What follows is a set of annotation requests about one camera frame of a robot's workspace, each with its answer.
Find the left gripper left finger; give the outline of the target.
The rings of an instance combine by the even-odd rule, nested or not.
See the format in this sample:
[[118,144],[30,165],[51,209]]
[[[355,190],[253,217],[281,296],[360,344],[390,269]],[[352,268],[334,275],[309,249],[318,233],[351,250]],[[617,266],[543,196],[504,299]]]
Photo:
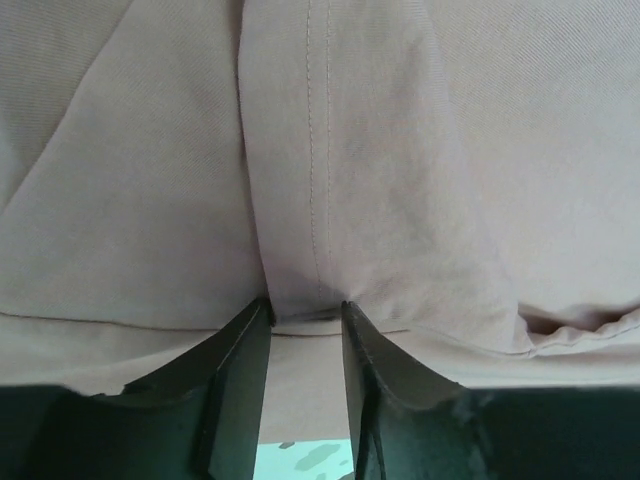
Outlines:
[[118,395],[2,388],[2,478],[252,478],[271,323],[269,301],[256,299]]

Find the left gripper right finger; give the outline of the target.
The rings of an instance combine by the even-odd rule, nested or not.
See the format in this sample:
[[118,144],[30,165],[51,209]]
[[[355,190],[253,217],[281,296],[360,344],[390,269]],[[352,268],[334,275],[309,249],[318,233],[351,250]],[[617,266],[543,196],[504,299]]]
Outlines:
[[628,479],[639,476],[635,387],[469,389],[341,306],[358,479]]

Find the dusty pink printed t-shirt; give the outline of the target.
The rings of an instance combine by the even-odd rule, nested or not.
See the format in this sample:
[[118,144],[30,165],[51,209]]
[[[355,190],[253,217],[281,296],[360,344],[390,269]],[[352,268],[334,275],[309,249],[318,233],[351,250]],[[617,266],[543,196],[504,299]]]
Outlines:
[[638,3],[3,2],[2,383],[257,297],[266,442],[347,435],[345,301],[468,387],[636,384]]

